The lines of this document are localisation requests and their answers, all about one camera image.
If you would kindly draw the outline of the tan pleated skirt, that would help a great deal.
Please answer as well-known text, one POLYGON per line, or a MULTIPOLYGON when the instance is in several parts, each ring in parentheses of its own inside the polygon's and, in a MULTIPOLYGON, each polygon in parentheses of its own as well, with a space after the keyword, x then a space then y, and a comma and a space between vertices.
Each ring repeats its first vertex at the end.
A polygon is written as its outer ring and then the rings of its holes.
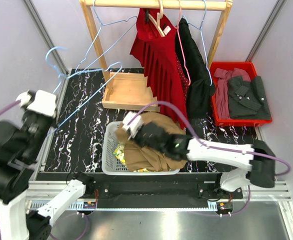
MULTIPOLYGON (((166 132, 170 134, 186 134, 185 131, 182 130, 180 126, 178 126, 170 117, 158 112, 145 112, 140 116, 146 124, 154 122, 160 127, 163 127, 166 132)), ((146 160, 149 161, 154 168, 156 168, 155 172, 180 170, 186 165, 186 160, 176 161, 153 148, 138 146, 134 141, 129 140, 129 136, 122 129, 122 126, 123 124, 120 123, 118 129, 115 131, 115 135, 117 137, 118 144, 124 144, 125 159, 127 162, 130 159, 129 150, 137 150, 138 153, 141 153, 143 157, 146 158, 146 160)))

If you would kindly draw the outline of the lemon print skirt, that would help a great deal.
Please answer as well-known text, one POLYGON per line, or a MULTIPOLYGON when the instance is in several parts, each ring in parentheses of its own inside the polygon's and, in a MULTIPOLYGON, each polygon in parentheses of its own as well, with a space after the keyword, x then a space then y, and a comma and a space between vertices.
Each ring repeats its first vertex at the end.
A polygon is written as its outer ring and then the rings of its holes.
POLYGON ((136 149, 129 150, 129 161, 125 158, 125 145, 118 143, 113 155, 116 159, 130 172, 143 173, 143 172, 155 172, 156 168, 136 149))

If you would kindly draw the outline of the red pleated skirt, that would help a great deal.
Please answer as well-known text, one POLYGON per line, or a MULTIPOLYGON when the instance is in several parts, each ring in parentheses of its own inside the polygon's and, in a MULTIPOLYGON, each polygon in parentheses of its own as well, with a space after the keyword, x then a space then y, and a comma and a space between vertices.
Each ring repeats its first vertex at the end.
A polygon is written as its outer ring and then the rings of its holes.
POLYGON ((165 36, 161 36, 155 25, 150 20, 146 21, 147 13, 155 18, 159 11, 152 8, 139 10, 136 21, 137 34, 130 54, 144 68, 146 86, 151 88, 152 95, 158 101, 173 104, 187 118, 186 92, 183 90, 179 73, 180 62, 176 55, 177 29, 164 15, 160 20, 160 27, 163 31, 168 31, 165 36))

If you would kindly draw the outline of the cream wooden hanger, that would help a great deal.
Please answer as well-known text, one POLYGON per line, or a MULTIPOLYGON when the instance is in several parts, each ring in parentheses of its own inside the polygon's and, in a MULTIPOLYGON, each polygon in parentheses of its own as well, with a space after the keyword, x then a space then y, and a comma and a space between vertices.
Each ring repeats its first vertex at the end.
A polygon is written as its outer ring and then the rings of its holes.
POLYGON ((159 5, 159 12, 156 15, 156 19, 149 13, 148 14, 148 19, 153 23, 157 31, 159 32, 161 37, 164 37, 165 34, 161 28, 161 19, 163 18, 164 15, 164 5, 162 0, 158 0, 158 5, 159 5))

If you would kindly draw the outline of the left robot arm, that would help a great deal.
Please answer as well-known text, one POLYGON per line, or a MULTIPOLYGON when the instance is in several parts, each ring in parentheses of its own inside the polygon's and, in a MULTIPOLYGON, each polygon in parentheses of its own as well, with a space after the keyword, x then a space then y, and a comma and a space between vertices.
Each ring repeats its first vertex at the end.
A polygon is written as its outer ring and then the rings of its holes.
POLYGON ((46 240, 56 220, 81 197, 94 195, 94 178, 76 173, 47 204, 26 212, 29 180, 56 114, 26 110, 23 125, 0 121, 0 240, 46 240))

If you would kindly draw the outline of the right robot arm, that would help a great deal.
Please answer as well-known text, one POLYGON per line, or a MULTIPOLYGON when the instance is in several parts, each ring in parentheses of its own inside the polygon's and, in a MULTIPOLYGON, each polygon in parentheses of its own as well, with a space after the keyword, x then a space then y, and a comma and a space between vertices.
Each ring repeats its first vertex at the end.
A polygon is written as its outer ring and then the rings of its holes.
POLYGON ((275 154, 262 140, 254 144, 198 140, 194 136, 169 133, 154 122, 130 127, 129 134, 139 146, 154 149, 175 161, 210 161, 234 166, 234 170, 216 179, 216 187, 225 192, 249 184, 266 189, 275 186, 275 154))

